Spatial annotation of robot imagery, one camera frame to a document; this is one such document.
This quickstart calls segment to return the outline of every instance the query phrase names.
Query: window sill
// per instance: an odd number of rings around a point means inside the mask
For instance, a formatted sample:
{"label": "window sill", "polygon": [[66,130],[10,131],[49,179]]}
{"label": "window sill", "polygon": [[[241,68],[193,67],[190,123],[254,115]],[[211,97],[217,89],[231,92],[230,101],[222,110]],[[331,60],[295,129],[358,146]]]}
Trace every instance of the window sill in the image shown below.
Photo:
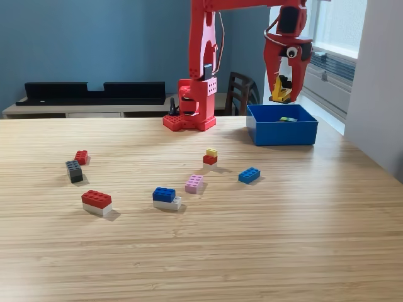
{"label": "window sill", "polygon": [[342,47],[337,47],[331,44],[326,44],[322,42],[314,42],[314,51],[315,52],[326,52],[329,55],[333,55],[335,57],[357,63],[358,52],[353,50],[348,50]]}

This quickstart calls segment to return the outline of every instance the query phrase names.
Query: chair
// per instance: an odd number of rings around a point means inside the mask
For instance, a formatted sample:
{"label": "chair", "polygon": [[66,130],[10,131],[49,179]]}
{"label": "chair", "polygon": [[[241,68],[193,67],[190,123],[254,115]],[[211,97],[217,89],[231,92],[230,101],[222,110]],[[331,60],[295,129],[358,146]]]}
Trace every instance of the chair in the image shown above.
{"label": "chair", "polygon": [[235,105],[235,115],[246,115],[246,105],[260,104],[259,89],[254,80],[246,75],[231,72],[224,115],[232,115],[232,104]]}

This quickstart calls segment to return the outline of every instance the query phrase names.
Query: small red lego brick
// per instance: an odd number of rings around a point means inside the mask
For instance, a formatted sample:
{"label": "small red lego brick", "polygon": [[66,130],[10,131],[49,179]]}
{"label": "small red lego brick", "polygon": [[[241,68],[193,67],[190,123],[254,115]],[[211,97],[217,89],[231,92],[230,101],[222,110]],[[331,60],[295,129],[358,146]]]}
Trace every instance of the small red lego brick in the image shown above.
{"label": "small red lego brick", "polygon": [[78,161],[80,165],[86,165],[88,161],[88,152],[87,151],[77,151],[76,157],[74,160]]}
{"label": "small red lego brick", "polygon": [[82,195],[81,200],[82,203],[94,206],[98,209],[103,209],[112,203],[111,196],[92,190]]}
{"label": "small red lego brick", "polygon": [[208,165],[214,165],[219,160],[219,157],[212,157],[209,155],[204,155],[203,163]]}

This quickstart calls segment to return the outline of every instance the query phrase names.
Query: red robotic arm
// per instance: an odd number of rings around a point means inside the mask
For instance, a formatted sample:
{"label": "red robotic arm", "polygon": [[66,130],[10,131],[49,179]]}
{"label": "red robotic arm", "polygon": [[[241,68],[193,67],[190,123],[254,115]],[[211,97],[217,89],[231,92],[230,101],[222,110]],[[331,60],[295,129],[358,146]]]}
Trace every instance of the red robotic arm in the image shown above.
{"label": "red robotic arm", "polygon": [[[277,86],[281,79],[282,86],[290,91],[285,95],[287,99],[281,103],[296,101],[302,90],[305,71],[312,56],[312,40],[299,37],[307,21],[306,1],[192,0],[189,42],[189,75],[191,79],[179,81],[180,116],[164,117],[164,125],[173,131],[184,128],[205,131],[215,125],[214,96],[217,91],[217,78],[214,75],[219,70],[224,47],[223,39],[217,61],[215,14],[221,10],[253,6],[281,6],[280,15],[264,32],[266,38],[264,60],[270,91],[278,92]],[[278,24],[276,34],[269,33],[276,23]],[[282,57],[288,58],[288,64],[292,67],[292,82],[279,75]]]}

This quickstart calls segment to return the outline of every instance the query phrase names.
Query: dark gray lego brick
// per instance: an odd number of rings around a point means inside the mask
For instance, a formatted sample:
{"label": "dark gray lego brick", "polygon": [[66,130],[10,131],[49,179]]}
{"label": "dark gray lego brick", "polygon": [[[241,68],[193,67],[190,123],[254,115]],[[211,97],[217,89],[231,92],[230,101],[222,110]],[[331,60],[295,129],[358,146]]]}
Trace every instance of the dark gray lego brick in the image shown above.
{"label": "dark gray lego brick", "polygon": [[72,162],[66,162],[65,165],[70,177],[82,176],[81,166],[78,161],[73,160]]}
{"label": "dark gray lego brick", "polygon": [[78,176],[70,177],[70,180],[71,180],[72,184],[75,184],[76,182],[83,181],[84,178],[83,178],[83,176],[81,174],[81,175],[78,175]]}

